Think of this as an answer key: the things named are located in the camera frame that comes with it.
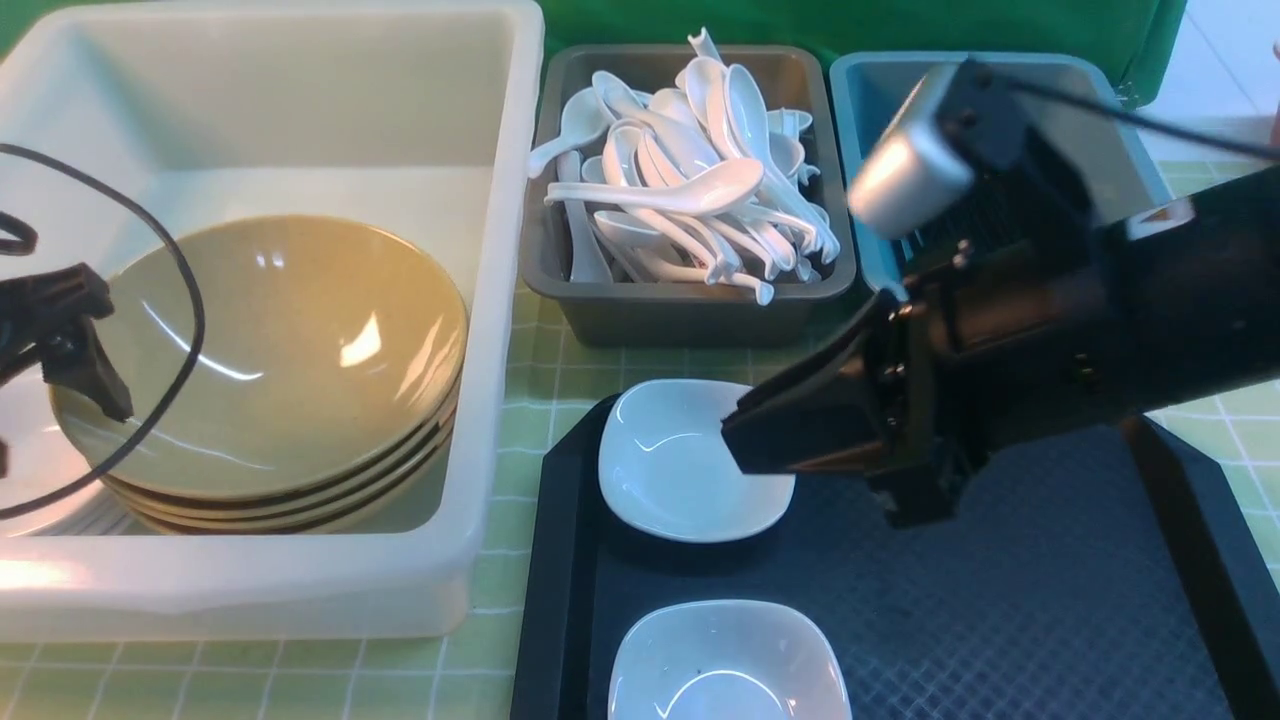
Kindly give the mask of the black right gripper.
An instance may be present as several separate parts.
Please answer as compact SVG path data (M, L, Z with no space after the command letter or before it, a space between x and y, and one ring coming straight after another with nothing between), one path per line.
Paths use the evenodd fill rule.
M954 518L986 465L947 398L940 355L954 315L948 293L973 264L959 240L902 281L906 299L874 292L819 348L753 387L721 424L749 475L818 471L842 455L884 442L867 484L895 529Z

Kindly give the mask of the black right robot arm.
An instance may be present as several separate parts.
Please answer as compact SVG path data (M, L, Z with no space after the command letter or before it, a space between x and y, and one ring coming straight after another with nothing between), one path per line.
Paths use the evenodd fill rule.
M876 292L827 346L744 395L749 475L860 477L893 527L954 515L1000 451L1277 377L1277 168L1075 236L954 250Z

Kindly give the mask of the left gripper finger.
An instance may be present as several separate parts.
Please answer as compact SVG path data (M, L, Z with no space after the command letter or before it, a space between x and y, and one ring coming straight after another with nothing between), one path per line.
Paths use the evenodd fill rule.
M90 265L1 283L1 383L40 366L114 421L133 416L131 392L99 341L95 322L114 314L109 283Z

